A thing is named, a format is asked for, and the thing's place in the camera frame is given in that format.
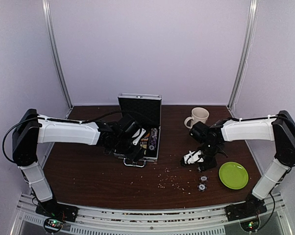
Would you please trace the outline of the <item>purple poker chip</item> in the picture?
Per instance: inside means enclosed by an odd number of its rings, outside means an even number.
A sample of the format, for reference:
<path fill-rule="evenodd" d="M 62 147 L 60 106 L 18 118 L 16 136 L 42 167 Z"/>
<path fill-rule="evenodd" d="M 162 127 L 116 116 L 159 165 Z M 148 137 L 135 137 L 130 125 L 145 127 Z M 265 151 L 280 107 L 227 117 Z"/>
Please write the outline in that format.
<path fill-rule="evenodd" d="M 207 186 L 206 186 L 206 184 L 204 184 L 204 183 L 200 183 L 200 184 L 197 186 L 197 188 L 198 188 L 199 191 L 203 192 L 203 191 L 205 191 L 205 190 L 207 189 Z"/>
<path fill-rule="evenodd" d="M 201 182 L 207 182 L 208 181 L 208 177 L 205 176 L 205 175 L 201 176 L 199 179 L 200 179 Z"/>

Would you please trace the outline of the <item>aluminium poker case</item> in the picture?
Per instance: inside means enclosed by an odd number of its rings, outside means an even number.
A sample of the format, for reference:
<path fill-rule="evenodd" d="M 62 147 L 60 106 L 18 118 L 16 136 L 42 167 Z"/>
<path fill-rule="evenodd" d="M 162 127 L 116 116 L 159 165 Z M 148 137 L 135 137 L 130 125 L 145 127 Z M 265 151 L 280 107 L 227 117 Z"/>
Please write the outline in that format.
<path fill-rule="evenodd" d="M 117 158 L 123 160 L 125 166 L 130 167 L 145 167 L 146 163 L 152 162 L 155 163 L 158 160 L 159 156 L 159 143 L 160 143 L 160 131 L 161 131 L 161 105 L 162 105 L 162 96 L 158 94 L 129 94 L 129 93 L 120 93 L 118 95 L 119 107 L 122 111 L 135 111 L 132 115 L 137 121 L 145 124 L 144 129 L 146 133 L 150 133 L 152 128 L 158 130 L 157 138 L 157 147 L 154 151 L 144 149 L 143 157 L 134 162 L 127 159 L 124 155 L 114 154 Z"/>

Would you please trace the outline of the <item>purple poker chip bottom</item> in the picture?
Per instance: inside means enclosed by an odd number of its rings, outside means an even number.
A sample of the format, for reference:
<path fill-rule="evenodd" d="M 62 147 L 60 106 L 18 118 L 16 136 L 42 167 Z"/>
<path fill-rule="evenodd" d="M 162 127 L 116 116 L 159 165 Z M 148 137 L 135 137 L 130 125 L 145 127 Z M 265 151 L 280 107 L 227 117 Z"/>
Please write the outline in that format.
<path fill-rule="evenodd" d="M 206 184 L 204 184 L 204 183 L 200 183 L 200 184 L 197 186 L 197 188 L 198 188 L 199 191 L 203 192 L 203 191 L 205 191 L 205 190 L 207 189 L 207 186 L 206 186 Z"/>

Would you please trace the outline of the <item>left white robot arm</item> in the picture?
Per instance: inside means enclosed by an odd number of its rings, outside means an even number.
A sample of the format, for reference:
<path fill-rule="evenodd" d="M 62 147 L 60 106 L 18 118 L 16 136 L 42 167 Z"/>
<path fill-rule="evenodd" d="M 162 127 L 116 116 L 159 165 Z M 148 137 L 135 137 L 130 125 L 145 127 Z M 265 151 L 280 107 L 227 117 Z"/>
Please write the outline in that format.
<path fill-rule="evenodd" d="M 148 125 L 135 118 L 135 111 L 123 111 L 122 114 L 117 121 L 105 122 L 102 116 L 89 120 L 62 119 L 28 109 L 22 119 L 6 131 L 2 153 L 20 169 L 43 213 L 57 218 L 76 209 L 65 209 L 58 203 L 43 171 L 49 156 L 40 161 L 37 146 L 48 146 L 47 154 L 51 154 L 58 143 L 99 146 L 108 153 L 139 160 L 144 153 L 139 141 L 147 133 Z"/>

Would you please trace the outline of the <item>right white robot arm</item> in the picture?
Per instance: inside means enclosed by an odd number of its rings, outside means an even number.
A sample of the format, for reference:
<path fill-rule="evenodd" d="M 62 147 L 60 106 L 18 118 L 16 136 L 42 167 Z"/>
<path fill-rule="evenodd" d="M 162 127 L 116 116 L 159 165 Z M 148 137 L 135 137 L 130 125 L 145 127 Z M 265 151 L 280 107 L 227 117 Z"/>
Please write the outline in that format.
<path fill-rule="evenodd" d="M 225 208 L 231 218 L 265 211 L 264 199 L 295 165 L 295 121 L 286 110 L 266 117 L 230 117 L 211 126 L 199 121 L 190 135 L 201 145 L 197 156 L 201 170 L 215 166 L 215 156 L 224 143 L 234 141 L 245 141 L 256 162 L 268 164 L 244 202 Z"/>

